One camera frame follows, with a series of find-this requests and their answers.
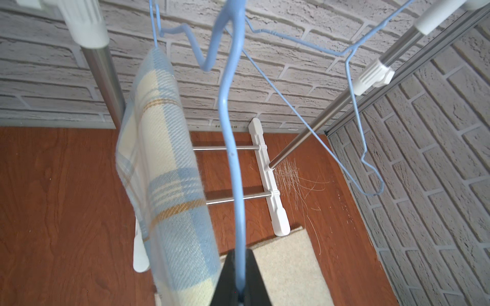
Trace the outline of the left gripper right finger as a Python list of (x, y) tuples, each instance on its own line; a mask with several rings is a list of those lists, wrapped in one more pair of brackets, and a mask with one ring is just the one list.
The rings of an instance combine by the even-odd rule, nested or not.
[(244, 305), (272, 306), (258, 263), (251, 249), (246, 250), (246, 285)]

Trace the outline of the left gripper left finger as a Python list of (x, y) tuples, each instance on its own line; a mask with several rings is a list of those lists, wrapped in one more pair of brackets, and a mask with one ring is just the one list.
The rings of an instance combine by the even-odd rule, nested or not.
[(238, 304), (235, 251), (231, 250), (226, 256), (210, 306), (237, 306)]

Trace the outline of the beige wool scarf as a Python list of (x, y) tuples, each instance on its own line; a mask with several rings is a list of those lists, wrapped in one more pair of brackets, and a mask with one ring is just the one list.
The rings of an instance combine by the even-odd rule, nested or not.
[[(209, 221), (166, 224), (145, 242), (162, 305), (209, 305), (222, 264)], [(332, 305), (305, 229), (252, 248), (273, 305)]]

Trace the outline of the plaid blue cream scarf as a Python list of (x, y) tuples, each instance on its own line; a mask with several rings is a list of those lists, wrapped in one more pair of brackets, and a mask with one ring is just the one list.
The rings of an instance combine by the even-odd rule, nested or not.
[(116, 169), (162, 305), (209, 305), (221, 263), (174, 70), (159, 48), (133, 81)]

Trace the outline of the blue wire hanger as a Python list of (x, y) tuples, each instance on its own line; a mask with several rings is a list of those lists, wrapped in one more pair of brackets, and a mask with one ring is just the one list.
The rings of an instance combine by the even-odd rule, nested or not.
[(191, 43), (192, 50), (201, 70), (209, 71), (214, 66), (223, 31), (229, 22), (232, 23), (232, 45), (227, 59), (227, 65), (223, 72), (218, 93), (218, 113), (222, 127), (222, 134), (227, 150), (230, 177), (232, 182), (232, 194), (234, 199), (234, 215), (236, 224), (236, 248), (234, 249), (235, 283), (237, 302), (233, 305), (245, 304), (246, 293), (246, 213), (244, 206), (244, 193), (242, 188), (241, 167), (237, 153), (236, 141), (228, 114), (228, 94), (232, 80), (239, 63), (244, 44), (244, 18), (246, 1), (227, 1), (218, 14), (213, 25), (211, 40), (207, 56), (203, 56), (193, 33), (186, 24), (175, 28), (163, 28), (161, 24), (160, 8), (158, 1), (149, 2), (151, 27), (154, 45), (158, 46), (158, 36), (164, 34), (184, 33)]
[[(400, 14), (404, 9), (406, 9), (408, 6), (411, 5), (411, 1), (407, 1), (404, 5), (400, 6), (393, 14), (389, 15), (385, 20), (383, 20), (379, 25), (377, 25), (375, 28), (373, 28), (369, 33), (364, 35), (362, 38), (360, 38), (357, 42), (355, 42), (353, 45), (347, 47), (341, 54), (343, 56), (346, 56), (345, 60), (345, 72), (346, 72), (346, 78), (348, 82), (348, 88), (353, 87), (353, 92), (356, 94), (356, 102), (357, 102), (357, 97), (364, 94), (365, 92), (361, 91), (360, 85), (356, 84), (355, 80), (351, 78), (350, 74), (350, 60), (351, 58), (356, 54), (357, 49), (363, 45), (365, 42), (367, 42), (374, 34), (376, 34), (379, 30), (383, 29), (395, 16)], [(251, 23), (248, 20), (248, 18), (245, 15), (244, 18), (244, 26), (249, 26)], [(247, 52), (243, 49), (242, 47), (242, 52), (241, 56), (246, 56)], [(359, 113), (359, 118), (356, 118), (357, 124), (358, 124), (358, 129), (359, 133), (361, 136), (364, 136), (364, 129), (362, 127), (362, 121), (361, 121), (361, 115)], [(285, 159), (290, 153), (292, 153), (296, 147), (298, 147), (303, 141), (305, 141), (310, 135), (315, 135), (316, 132), (311, 131), (311, 124), (306, 124), (305, 127), (306, 129), (298, 135), (298, 137), (290, 143), (290, 145), (283, 150), (283, 152), (276, 157), (276, 159), (272, 162), (269, 163), (269, 168), (274, 168), (276, 164), (281, 162), (283, 159)]]

